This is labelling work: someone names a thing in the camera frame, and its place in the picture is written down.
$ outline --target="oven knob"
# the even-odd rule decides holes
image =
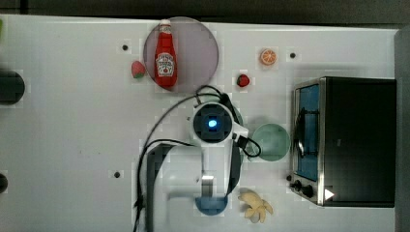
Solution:
[[[313,188],[311,186],[302,187],[302,193],[308,198],[311,198],[313,196]]]
[[[290,187],[295,189],[296,191],[301,190],[302,183],[300,181],[295,181],[293,184],[290,184]]]

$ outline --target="orange slice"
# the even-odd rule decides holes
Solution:
[[[262,64],[270,66],[273,65],[275,61],[277,61],[277,55],[272,49],[268,48],[262,51],[262,53],[260,54],[260,60],[262,61]]]

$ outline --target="black wire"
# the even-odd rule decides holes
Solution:
[[[253,139],[251,139],[251,138],[248,138],[248,141],[250,141],[251,143],[253,143],[254,145],[256,145],[256,147],[258,148],[258,152],[257,152],[257,154],[256,155],[251,155],[251,154],[249,154],[245,149],[242,149],[242,151],[244,151],[244,153],[245,153],[245,155],[247,155],[248,157],[251,157],[251,158],[255,158],[255,157],[259,157],[260,156],[260,154],[262,153],[262,149],[260,148],[260,146],[259,146],[259,144],[257,144],[257,142],[255,142]]]
[[[185,146],[193,146],[192,144],[189,144],[189,143],[186,143],[186,142],[182,142],[182,141],[179,141],[179,140],[168,139],[168,138],[160,138],[160,139],[156,139],[156,140],[150,142],[150,143],[147,145],[147,147],[149,148],[149,147],[151,147],[151,145],[153,145],[154,143],[157,143],[157,142],[173,142],[173,143],[179,143],[179,144],[185,145]]]
[[[199,88],[196,90],[196,92],[195,92],[196,95],[198,95],[199,92],[200,92],[201,90],[205,89],[205,88],[213,89],[213,90],[215,90],[215,92],[218,93],[218,95],[222,95],[222,93],[220,92],[219,89],[217,89],[217,88],[215,88],[214,86],[211,86],[211,85],[202,85],[201,87],[199,87]]]
[[[151,143],[148,144],[148,142],[149,142],[149,140],[151,139],[151,136],[153,135],[153,133],[154,133],[154,131],[156,130],[156,128],[160,125],[160,123],[162,122],[162,120],[166,117],[166,115],[168,115],[169,112],[171,112],[173,109],[175,109],[176,107],[178,107],[180,104],[182,104],[182,103],[184,103],[184,102],[186,102],[186,101],[188,101],[188,100],[197,98],[198,96],[213,96],[213,97],[220,98],[220,96],[218,96],[218,95],[216,95],[216,94],[208,94],[208,93],[199,94],[199,93],[196,93],[194,96],[186,97],[186,98],[184,98],[184,99],[182,99],[182,100],[176,102],[174,105],[172,105],[170,108],[168,108],[168,110],[166,110],[165,113],[162,114],[162,116],[159,118],[159,120],[156,122],[156,124],[155,124],[155,125],[153,126],[153,128],[151,129],[150,133],[149,133],[148,136],[147,136],[147,139],[145,140],[145,143],[144,143],[142,152],[141,152],[141,154],[140,154],[140,156],[139,156],[138,167],[137,167],[137,170],[136,170],[136,195],[137,195],[137,200],[136,200],[134,206],[136,206],[137,212],[136,212],[135,224],[134,224],[134,227],[133,227],[133,232],[136,232],[137,223],[138,223],[138,221],[139,221],[139,217],[140,217],[140,214],[141,214],[141,210],[142,210],[142,208],[143,208],[143,198],[142,198],[141,181],[140,181],[140,178],[139,178],[139,177],[140,177],[140,172],[141,172],[141,167],[142,167],[142,161],[143,161],[143,159],[144,159],[144,157],[145,157],[145,154],[146,154],[146,152],[147,152],[147,150],[148,150],[148,147],[149,147],[148,145],[151,145]]]

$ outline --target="black toaster oven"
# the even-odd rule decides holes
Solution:
[[[292,191],[319,206],[395,205],[394,79],[325,76],[294,89]]]

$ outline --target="white bottle cap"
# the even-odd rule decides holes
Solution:
[[[160,25],[171,25],[171,21],[169,19],[162,19]]]

